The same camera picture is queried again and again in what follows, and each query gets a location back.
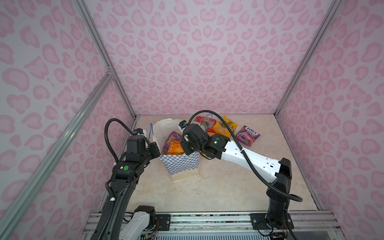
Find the yellow candy snack bag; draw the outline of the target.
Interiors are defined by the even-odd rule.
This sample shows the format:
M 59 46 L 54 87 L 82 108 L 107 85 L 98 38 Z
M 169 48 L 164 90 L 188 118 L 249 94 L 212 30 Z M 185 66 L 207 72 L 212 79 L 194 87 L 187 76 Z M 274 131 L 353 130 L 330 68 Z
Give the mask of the yellow candy snack bag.
M 238 124 L 233 122 L 232 120 L 228 119 L 226 116 L 223 116 L 222 119 L 224 122 L 228 125 L 229 129 L 234 133 L 238 127 Z M 230 138 L 232 135 L 226 125 L 222 121 L 218 121 L 214 127 L 213 130 L 217 134 L 221 134 L 227 138 Z

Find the purple Fox's candy bag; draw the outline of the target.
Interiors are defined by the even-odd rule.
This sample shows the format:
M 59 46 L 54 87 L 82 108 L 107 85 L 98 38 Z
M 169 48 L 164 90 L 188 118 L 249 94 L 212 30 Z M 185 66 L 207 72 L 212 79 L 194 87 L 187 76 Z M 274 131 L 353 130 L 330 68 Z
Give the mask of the purple Fox's candy bag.
M 241 130 L 236 134 L 236 139 L 244 145 L 251 147 L 260 136 L 261 135 L 253 129 L 247 126 L 243 126 Z

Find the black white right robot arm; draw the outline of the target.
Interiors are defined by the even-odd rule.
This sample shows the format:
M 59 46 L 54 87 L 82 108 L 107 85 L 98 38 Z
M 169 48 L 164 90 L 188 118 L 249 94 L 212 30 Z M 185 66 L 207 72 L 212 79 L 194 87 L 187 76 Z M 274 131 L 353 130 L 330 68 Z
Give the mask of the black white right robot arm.
M 234 140 L 214 134 L 209 136 L 199 125 L 179 123 L 182 131 L 181 146 L 186 155 L 199 153 L 212 160 L 219 159 L 235 163 L 252 171 L 265 184 L 269 197 L 269 208 L 263 223 L 271 229 L 282 227 L 286 221 L 287 205 L 291 189 L 292 170 L 288 159 L 270 159 L 242 148 Z

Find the blue checkered paper bag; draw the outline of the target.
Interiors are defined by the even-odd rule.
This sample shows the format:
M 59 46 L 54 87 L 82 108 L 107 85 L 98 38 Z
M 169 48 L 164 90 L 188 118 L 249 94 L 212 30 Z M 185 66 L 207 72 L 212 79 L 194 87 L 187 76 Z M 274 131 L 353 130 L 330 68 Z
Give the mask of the blue checkered paper bag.
M 200 175 L 200 161 L 201 156 L 199 153 L 193 153 L 189 156 L 183 155 L 168 155 L 163 151 L 163 145 L 168 136 L 175 131 L 182 136 L 178 125 L 182 120 L 180 119 L 164 119 L 155 122 L 150 130 L 150 140 L 156 142 L 160 148 L 161 155 L 160 161 L 168 170 L 173 182 L 180 182 L 197 178 Z

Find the purple snack bag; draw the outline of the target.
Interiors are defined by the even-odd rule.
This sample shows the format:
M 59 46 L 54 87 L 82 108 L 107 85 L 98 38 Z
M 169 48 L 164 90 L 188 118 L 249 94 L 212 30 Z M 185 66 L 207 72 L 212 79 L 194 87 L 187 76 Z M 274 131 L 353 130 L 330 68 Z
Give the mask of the purple snack bag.
M 182 137 L 180 134 L 176 133 L 175 131 L 173 131 L 169 136 L 168 138 L 166 139 L 164 145 L 163 145 L 163 151 L 164 152 L 167 152 L 170 148 L 170 145 L 172 143 L 172 141 L 176 141 L 176 142 L 180 142 L 182 140 Z

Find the red gummy snack bag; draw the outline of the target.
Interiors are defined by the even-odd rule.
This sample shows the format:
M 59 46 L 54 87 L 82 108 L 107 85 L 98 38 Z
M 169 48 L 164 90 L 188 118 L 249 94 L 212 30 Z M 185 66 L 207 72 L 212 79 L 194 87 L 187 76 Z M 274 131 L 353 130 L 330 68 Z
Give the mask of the red gummy snack bag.
M 203 126 L 204 130 L 209 135 L 212 135 L 215 133 L 213 128 L 216 125 L 217 120 L 215 120 L 214 118 L 209 117 L 209 116 L 205 116 L 205 117 L 197 116 L 197 117 L 195 117 L 194 122 L 197 122 L 201 126 Z

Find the orange snack bag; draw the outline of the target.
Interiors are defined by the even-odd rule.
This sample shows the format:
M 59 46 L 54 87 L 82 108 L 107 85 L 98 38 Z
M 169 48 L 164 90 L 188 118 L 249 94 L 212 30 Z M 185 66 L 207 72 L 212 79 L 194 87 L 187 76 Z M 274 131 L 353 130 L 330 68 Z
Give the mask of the orange snack bag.
M 172 141 L 170 148 L 167 151 L 168 155 L 183 155 L 184 153 L 181 143 L 176 141 Z

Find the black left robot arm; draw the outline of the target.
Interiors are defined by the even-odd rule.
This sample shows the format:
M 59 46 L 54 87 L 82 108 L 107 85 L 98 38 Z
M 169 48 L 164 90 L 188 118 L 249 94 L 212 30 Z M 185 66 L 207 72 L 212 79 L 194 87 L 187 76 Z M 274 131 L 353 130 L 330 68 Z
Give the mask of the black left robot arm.
M 105 187 L 109 194 L 92 240 L 117 240 L 129 200 L 139 182 L 145 166 L 160 156 L 156 143 L 144 135 L 130 136 L 127 150 L 122 153 Z

